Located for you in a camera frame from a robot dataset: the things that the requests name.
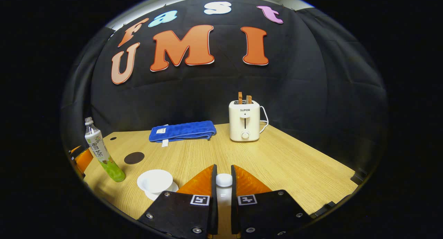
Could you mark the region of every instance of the white letter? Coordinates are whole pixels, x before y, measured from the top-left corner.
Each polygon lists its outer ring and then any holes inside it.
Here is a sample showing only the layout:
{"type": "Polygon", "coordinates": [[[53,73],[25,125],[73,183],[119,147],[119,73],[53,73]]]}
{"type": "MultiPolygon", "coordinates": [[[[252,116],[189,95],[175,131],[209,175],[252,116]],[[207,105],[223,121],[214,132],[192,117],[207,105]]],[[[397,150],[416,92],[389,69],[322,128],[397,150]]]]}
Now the white letter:
{"type": "Polygon", "coordinates": [[[204,10],[204,13],[211,15],[211,14],[225,14],[231,11],[231,3],[226,1],[220,1],[220,2],[211,2],[207,3],[205,5],[206,10],[204,10]]]}

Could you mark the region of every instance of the folded towel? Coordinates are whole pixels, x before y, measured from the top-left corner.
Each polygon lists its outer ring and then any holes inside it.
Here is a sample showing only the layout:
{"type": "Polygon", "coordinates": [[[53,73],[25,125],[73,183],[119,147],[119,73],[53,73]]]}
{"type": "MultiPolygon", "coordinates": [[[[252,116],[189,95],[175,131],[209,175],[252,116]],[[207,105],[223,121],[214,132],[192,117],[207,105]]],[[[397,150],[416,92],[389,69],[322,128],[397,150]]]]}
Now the folded towel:
{"type": "Polygon", "coordinates": [[[178,125],[153,127],[149,135],[150,142],[161,143],[163,140],[181,141],[184,139],[208,139],[215,135],[212,121],[190,122],[178,125]]]}

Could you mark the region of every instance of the toaster knob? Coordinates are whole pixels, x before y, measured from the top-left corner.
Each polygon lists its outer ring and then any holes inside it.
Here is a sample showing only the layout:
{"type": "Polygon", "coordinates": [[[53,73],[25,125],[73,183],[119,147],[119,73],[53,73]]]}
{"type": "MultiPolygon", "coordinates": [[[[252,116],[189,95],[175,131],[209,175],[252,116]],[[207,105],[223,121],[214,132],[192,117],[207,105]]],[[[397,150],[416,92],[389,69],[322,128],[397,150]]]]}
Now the toaster knob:
{"type": "Polygon", "coordinates": [[[243,132],[242,133],[242,138],[244,138],[244,139],[249,138],[249,133],[248,132],[243,132]]]}

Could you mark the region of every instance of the white saucer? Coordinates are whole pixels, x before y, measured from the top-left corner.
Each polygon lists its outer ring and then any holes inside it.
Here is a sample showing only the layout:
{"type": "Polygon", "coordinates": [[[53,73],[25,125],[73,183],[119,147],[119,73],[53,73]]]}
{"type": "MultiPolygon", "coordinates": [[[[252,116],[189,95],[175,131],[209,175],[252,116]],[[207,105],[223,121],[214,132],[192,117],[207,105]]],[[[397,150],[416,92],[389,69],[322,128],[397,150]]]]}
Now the white saucer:
{"type": "MultiPolygon", "coordinates": [[[[168,189],[166,189],[165,191],[176,192],[178,190],[179,190],[179,186],[175,182],[172,182],[171,186],[168,189]]],[[[158,196],[162,193],[162,191],[157,192],[157,193],[151,193],[151,192],[145,191],[144,193],[150,200],[155,201],[158,198],[158,196]]]]}

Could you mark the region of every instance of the orange object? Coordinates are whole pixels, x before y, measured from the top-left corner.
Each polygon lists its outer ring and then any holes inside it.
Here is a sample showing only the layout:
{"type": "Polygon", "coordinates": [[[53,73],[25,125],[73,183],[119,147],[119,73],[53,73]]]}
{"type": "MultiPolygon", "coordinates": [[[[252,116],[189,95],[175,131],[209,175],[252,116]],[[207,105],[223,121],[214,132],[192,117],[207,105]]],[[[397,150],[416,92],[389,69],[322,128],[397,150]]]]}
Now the orange object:
{"type": "Polygon", "coordinates": [[[125,31],[125,35],[123,36],[121,42],[118,44],[118,47],[122,46],[124,43],[128,42],[132,37],[134,37],[133,33],[136,33],[141,28],[142,23],[145,23],[148,20],[149,18],[145,18],[144,20],[138,22],[137,24],[129,27],[125,31]]]}
{"type": "Polygon", "coordinates": [[[79,167],[80,171],[84,173],[89,163],[91,163],[92,159],[94,157],[92,156],[91,152],[89,151],[89,148],[81,152],[77,157],[75,157],[75,162],[77,163],[77,166],[79,167]]]}
{"type": "Polygon", "coordinates": [[[76,151],[79,147],[81,147],[81,146],[78,146],[78,147],[72,149],[72,150],[71,150],[71,154],[72,154],[74,151],[76,151]]]}
{"type": "Polygon", "coordinates": [[[120,73],[120,59],[124,52],[119,52],[112,57],[112,67],[111,67],[111,80],[115,84],[120,84],[126,82],[128,78],[133,73],[134,61],[136,56],[136,49],[140,46],[140,43],[135,43],[126,50],[128,53],[128,58],[126,60],[126,68],[123,73],[120,73]]]}
{"type": "Polygon", "coordinates": [[[237,180],[237,196],[252,195],[272,190],[243,168],[234,165],[237,180]]]}
{"type": "Polygon", "coordinates": [[[212,169],[214,165],[204,169],[190,181],[188,181],[177,193],[191,195],[211,195],[212,193],[212,169]]]}
{"type": "Polygon", "coordinates": [[[266,36],[266,31],[255,27],[244,26],[241,28],[242,32],[246,34],[247,52],[243,57],[243,62],[253,65],[266,65],[269,60],[264,56],[263,37],[266,36]]]}
{"type": "Polygon", "coordinates": [[[169,66],[169,63],[165,61],[166,53],[172,64],[179,66],[188,48],[189,55],[185,59],[185,64],[200,65],[214,62],[214,56],[209,53],[209,32],[213,29],[212,25],[196,25],[189,29],[182,40],[173,31],[162,31],[156,34],[153,37],[156,45],[151,71],[164,70],[169,66]]]}

